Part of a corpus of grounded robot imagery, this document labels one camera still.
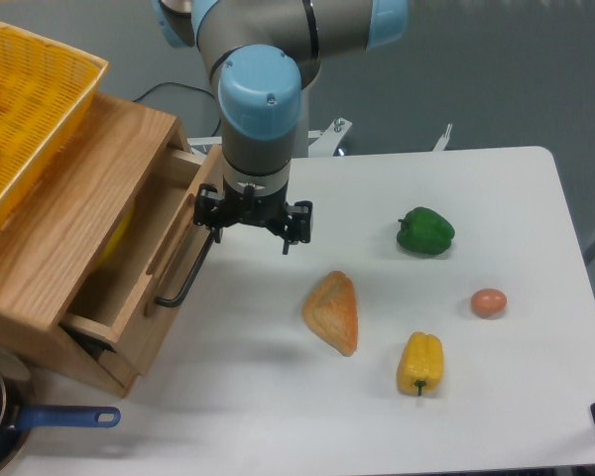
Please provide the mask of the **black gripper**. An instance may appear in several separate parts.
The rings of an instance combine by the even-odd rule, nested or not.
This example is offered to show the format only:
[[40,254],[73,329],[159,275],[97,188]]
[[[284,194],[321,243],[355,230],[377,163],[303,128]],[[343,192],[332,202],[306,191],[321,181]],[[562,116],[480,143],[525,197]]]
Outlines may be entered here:
[[222,230],[235,224],[267,228],[283,240],[284,255],[293,245],[311,240],[312,202],[286,203],[288,184],[272,194],[245,192],[225,179],[224,192],[210,183],[202,183],[194,199],[192,221],[205,227],[216,243],[222,241]]

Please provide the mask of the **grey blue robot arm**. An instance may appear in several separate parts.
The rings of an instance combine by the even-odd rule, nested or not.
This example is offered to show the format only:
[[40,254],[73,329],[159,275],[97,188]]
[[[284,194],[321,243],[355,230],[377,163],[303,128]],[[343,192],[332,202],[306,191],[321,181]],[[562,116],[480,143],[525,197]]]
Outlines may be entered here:
[[193,221],[218,235],[265,228],[286,248],[311,239],[312,204],[287,190],[304,90],[322,60],[400,39],[406,1],[156,1],[164,37],[198,49],[219,109],[222,184],[204,183]]

